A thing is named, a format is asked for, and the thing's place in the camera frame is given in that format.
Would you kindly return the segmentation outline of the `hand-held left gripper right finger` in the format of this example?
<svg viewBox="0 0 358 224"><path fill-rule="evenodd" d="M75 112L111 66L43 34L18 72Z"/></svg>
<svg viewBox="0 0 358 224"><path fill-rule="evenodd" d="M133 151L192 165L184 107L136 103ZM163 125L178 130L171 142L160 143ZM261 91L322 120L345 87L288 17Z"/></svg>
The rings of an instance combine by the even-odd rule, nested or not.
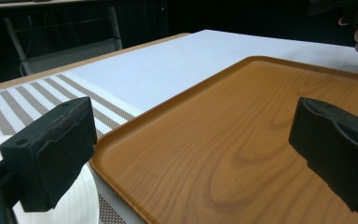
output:
<svg viewBox="0 0 358 224"><path fill-rule="evenodd" d="M358 117L327 102L301 97L289 144L358 213Z"/></svg>

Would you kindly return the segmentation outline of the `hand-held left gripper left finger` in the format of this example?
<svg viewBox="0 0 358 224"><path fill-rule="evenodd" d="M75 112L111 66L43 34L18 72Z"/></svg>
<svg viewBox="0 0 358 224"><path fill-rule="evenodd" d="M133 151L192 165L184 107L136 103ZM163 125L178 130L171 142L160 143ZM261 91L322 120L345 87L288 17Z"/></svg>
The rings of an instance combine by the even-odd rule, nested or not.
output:
<svg viewBox="0 0 358 224"><path fill-rule="evenodd" d="M88 97L64 102L0 145L4 167L21 186L26 212L58 204L94 154L97 134Z"/></svg>

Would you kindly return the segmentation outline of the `white plate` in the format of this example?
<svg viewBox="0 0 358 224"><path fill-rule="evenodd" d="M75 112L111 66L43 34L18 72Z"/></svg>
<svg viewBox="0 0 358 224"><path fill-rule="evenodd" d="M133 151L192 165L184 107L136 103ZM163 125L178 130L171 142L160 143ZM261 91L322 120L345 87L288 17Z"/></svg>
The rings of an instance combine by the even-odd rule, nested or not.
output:
<svg viewBox="0 0 358 224"><path fill-rule="evenodd" d="M74 181L52 185L52 175L40 179L26 166L41 160L24 155L25 164L15 162L3 144L10 136L0 136L0 224L98 224L97 189L88 166Z"/></svg>

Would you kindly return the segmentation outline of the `metal chair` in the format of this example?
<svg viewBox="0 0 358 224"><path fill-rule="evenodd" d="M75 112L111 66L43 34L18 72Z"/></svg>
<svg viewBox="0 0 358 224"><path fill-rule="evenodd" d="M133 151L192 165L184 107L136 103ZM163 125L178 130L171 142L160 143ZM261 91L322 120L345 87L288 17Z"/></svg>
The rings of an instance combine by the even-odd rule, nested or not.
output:
<svg viewBox="0 0 358 224"><path fill-rule="evenodd" d="M114 7L86 7L4 18L22 76L122 48Z"/></svg>

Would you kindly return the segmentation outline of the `wooden tray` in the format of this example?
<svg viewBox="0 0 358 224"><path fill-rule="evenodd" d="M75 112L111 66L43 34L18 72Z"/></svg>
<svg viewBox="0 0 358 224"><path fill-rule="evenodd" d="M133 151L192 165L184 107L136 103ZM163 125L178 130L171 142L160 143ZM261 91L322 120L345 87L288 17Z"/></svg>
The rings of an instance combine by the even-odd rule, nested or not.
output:
<svg viewBox="0 0 358 224"><path fill-rule="evenodd" d="M92 169L158 224L358 224L289 145L300 97L358 116L358 74L250 57L103 136Z"/></svg>

